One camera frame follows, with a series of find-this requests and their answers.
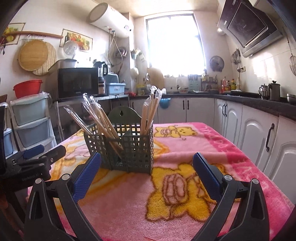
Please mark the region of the kitchen window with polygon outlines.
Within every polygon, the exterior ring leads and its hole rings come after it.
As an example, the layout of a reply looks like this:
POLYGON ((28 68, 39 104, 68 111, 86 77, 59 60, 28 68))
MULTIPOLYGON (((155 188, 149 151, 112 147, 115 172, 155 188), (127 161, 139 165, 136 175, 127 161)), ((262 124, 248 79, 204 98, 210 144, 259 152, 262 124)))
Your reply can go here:
POLYGON ((193 13, 150 18, 146 25, 150 67, 173 77, 204 72, 204 50, 193 13))

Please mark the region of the black range hood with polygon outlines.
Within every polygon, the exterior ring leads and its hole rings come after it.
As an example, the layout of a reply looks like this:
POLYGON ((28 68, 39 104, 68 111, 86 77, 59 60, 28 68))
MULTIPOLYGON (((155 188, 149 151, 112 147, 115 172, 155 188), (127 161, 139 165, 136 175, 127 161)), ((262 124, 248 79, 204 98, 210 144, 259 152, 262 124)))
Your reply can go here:
POLYGON ((232 38, 245 58, 283 37, 272 19, 249 1, 226 0, 218 28, 232 38))

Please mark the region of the blue hanging trash bin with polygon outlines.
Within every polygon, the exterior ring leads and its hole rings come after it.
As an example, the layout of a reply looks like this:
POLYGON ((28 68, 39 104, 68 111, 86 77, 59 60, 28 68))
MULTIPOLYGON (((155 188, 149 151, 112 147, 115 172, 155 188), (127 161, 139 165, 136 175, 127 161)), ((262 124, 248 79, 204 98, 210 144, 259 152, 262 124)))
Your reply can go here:
POLYGON ((159 102, 159 106, 162 109, 168 109, 170 106, 171 98, 162 98, 159 102))

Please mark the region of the round bamboo tray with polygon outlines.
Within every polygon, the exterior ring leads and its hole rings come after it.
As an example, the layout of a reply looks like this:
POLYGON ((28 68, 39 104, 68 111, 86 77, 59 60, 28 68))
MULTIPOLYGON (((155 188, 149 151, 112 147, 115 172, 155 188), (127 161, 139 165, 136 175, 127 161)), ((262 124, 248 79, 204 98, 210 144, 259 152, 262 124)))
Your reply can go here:
POLYGON ((30 40, 18 54, 20 67, 37 76, 48 74, 57 61, 57 52, 53 45, 43 40, 30 40))

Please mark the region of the white lower kitchen cabinets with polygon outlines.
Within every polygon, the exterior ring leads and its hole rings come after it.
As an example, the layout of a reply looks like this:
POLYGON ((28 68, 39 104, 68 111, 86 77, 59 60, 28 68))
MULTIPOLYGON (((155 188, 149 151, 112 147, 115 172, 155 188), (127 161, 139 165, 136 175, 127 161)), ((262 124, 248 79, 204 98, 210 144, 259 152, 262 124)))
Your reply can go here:
POLYGON ((261 101, 173 97, 158 107, 157 123, 200 122, 236 145, 295 203, 295 121, 260 110, 261 101))

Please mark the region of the plastic drawer storage tower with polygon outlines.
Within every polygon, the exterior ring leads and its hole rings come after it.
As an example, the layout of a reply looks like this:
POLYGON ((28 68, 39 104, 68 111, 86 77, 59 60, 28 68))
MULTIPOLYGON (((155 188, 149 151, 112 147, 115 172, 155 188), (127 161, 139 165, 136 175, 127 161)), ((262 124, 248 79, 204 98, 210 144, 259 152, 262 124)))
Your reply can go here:
POLYGON ((6 158, 42 145, 44 151, 57 143, 49 114, 51 96, 46 92, 25 96, 10 103, 1 102, 4 108, 4 153, 6 158))

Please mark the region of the fruit picture on wall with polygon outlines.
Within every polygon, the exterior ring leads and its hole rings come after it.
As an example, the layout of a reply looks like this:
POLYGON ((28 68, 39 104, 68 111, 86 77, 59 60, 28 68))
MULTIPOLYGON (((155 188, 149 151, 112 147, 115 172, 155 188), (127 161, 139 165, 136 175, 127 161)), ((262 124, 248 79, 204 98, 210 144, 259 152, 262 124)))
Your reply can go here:
POLYGON ((79 46, 80 51, 90 51, 93 47, 93 39, 80 33, 73 32, 71 30, 62 30, 62 39, 60 40, 59 47, 63 47, 67 41, 73 41, 79 46))

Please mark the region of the grey plastic dish bin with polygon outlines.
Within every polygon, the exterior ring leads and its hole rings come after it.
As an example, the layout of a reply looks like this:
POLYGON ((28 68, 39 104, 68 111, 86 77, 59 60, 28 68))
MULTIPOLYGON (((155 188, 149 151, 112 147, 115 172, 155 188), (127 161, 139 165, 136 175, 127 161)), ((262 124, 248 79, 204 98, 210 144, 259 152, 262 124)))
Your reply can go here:
POLYGON ((122 95, 125 93, 125 83, 107 83, 107 95, 122 95))

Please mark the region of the wall exhaust fan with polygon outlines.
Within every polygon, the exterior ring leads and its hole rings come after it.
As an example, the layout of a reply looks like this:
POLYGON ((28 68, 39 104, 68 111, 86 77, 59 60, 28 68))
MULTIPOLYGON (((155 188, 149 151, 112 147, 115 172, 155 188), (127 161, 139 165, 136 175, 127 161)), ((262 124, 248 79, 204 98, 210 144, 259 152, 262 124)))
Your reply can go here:
POLYGON ((210 59, 210 67, 214 72, 222 72, 224 69, 224 60, 220 56, 213 56, 210 59))

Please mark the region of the metal shelf rack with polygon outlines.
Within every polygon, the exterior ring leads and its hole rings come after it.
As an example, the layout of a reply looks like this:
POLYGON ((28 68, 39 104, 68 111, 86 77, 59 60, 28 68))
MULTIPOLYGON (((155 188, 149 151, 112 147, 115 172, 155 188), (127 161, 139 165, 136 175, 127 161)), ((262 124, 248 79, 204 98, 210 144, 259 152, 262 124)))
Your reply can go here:
POLYGON ((110 106, 112 108, 112 103, 111 101, 113 99, 121 99, 121 98, 127 98, 128 99, 128 104, 130 104, 130 96, 128 94, 120 94, 120 95, 107 95, 107 96, 99 96, 99 97, 88 97, 87 94, 84 94, 82 97, 74 97, 74 98, 69 98, 65 100, 57 100, 53 102, 53 106, 55 108, 56 116, 57 116, 57 127, 59 131, 59 136, 61 139, 61 142, 65 140, 64 138, 64 133, 62 129, 62 123, 61 123, 61 118, 60 118, 60 107, 72 105, 72 104, 79 104, 79 103, 86 103, 87 105, 87 110, 91 110, 93 113, 95 113, 95 108, 92 108, 91 105, 94 104, 95 102, 99 101, 105 101, 109 100, 110 101, 110 106))

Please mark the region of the red plastic basin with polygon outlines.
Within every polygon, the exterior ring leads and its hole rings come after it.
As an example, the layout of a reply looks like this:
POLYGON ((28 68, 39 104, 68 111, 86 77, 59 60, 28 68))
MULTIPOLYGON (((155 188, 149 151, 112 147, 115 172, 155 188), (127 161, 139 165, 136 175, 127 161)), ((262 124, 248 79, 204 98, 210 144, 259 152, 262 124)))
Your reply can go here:
POLYGON ((29 95, 40 93, 41 84, 43 83, 40 79, 33 79, 21 82, 13 87, 16 98, 22 98, 29 95))

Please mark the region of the white water heater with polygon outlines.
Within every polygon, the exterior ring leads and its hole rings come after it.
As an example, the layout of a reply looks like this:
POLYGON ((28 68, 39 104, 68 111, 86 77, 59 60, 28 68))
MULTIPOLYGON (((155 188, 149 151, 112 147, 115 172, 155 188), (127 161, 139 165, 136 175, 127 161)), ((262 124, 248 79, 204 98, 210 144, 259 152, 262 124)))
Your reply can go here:
POLYGON ((133 32, 133 23, 108 3, 100 3, 91 10, 87 22, 119 38, 128 38, 133 32))

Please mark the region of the wooden cutting board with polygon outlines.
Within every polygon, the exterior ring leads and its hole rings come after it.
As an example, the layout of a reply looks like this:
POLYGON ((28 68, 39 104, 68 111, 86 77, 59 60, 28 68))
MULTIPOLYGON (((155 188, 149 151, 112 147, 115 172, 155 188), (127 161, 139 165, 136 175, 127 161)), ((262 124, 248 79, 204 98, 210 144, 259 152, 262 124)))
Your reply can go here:
POLYGON ((147 68, 148 79, 151 85, 156 86, 159 89, 163 89, 164 76, 162 72, 156 68, 147 68))

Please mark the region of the dark green utensil basket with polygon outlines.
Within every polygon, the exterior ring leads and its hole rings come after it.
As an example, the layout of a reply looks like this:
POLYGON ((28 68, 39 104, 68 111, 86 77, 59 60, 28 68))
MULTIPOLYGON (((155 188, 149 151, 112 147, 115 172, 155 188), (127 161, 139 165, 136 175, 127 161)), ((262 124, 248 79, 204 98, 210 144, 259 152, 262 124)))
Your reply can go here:
POLYGON ((128 106, 118 106, 109 113, 117 138, 108 138, 89 125, 92 135, 84 134, 89 153, 101 155, 101 168, 125 172, 152 173, 154 163, 153 127, 147 135, 140 134, 141 117, 128 106))

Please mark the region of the pink cartoon bear blanket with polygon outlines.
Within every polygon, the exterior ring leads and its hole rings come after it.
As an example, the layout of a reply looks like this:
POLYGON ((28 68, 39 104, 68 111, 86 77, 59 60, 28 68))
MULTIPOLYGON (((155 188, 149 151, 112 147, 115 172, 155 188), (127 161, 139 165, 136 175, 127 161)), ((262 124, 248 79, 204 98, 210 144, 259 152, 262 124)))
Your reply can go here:
POLYGON ((100 169, 79 206, 104 240, 191 240, 216 204, 192 166, 197 152, 236 180, 260 181, 274 237, 294 205, 236 145, 203 123, 154 125, 152 173, 100 169))

